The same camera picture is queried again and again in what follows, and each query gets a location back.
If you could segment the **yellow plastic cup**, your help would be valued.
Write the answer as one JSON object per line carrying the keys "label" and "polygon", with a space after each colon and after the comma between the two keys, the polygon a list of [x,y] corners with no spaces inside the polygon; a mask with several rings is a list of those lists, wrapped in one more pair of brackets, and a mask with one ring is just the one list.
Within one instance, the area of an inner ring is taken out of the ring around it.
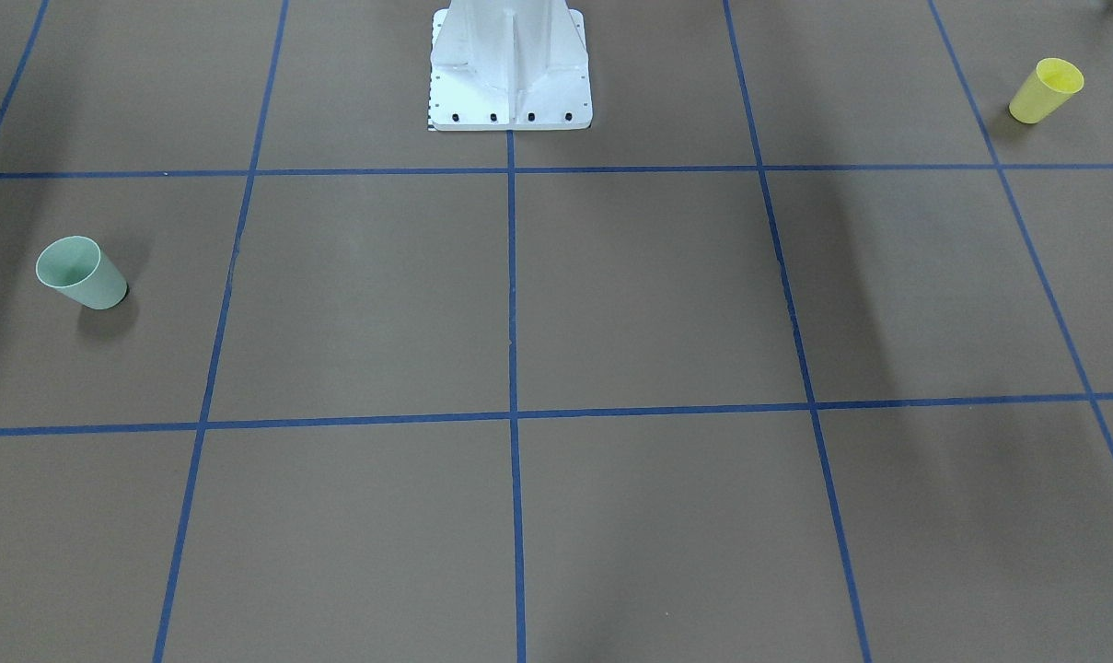
{"label": "yellow plastic cup", "polygon": [[1048,56],[1036,63],[1018,91],[1009,100],[1007,110],[1015,121],[1027,125],[1043,122],[1085,85],[1085,76],[1078,67]]}

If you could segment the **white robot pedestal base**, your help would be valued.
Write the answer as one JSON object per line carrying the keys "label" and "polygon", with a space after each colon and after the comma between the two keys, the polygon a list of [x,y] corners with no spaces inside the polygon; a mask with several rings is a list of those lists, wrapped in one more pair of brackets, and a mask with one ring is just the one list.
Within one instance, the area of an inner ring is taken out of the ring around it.
{"label": "white robot pedestal base", "polygon": [[564,1],[451,1],[431,27],[430,130],[577,131],[593,122],[585,17]]}

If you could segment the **green plastic cup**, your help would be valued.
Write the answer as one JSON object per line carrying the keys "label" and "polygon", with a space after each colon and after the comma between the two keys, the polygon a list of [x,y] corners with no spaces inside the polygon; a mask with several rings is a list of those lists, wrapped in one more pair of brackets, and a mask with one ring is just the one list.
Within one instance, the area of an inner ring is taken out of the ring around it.
{"label": "green plastic cup", "polygon": [[106,310],[130,293],[126,277],[92,238],[68,236],[47,245],[35,263],[38,280],[85,308]]}

